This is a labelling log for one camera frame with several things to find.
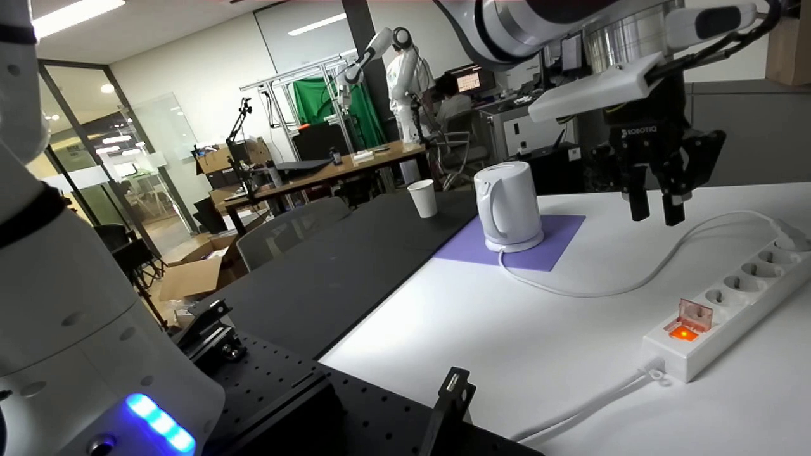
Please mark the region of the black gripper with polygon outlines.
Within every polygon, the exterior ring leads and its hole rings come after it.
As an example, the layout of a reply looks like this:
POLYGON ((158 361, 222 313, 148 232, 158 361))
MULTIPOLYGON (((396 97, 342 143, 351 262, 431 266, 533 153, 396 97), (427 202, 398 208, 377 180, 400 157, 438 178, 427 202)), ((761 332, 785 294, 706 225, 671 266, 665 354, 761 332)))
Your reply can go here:
POLYGON ((649 219, 646 175, 663 187, 665 223, 685 221, 682 199, 706 186, 727 140, 695 130, 682 77, 668 77, 646 100, 607 113, 612 183, 630 192, 632 221, 649 219))

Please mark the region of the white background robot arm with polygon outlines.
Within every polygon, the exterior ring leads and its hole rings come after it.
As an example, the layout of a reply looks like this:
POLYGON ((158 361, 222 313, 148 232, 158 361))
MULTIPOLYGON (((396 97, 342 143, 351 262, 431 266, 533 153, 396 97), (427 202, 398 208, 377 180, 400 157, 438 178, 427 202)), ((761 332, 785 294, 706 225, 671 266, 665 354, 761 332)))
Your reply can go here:
POLYGON ((400 143, 417 151, 427 138, 433 73, 408 28, 396 26, 377 31, 358 62, 346 69, 346 82, 358 85, 365 67, 388 50, 396 50, 385 63, 388 110, 396 118, 400 143))

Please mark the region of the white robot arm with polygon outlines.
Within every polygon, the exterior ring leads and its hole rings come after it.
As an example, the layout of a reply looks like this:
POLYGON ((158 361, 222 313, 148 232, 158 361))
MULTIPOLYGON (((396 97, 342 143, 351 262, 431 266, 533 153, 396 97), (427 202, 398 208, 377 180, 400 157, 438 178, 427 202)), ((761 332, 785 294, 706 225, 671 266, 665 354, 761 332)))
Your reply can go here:
POLYGON ((649 216, 657 178, 668 225, 706 186, 727 140, 687 119, 685 73, 725 62, 768 35, 785 0, 433 0, 475 63, 510 69, 580 40, 586 71, 571 71, 529 104, 533 121, 600 115, 608 138, 590 148, 597 180, 619 190, 635 221, 649 216))

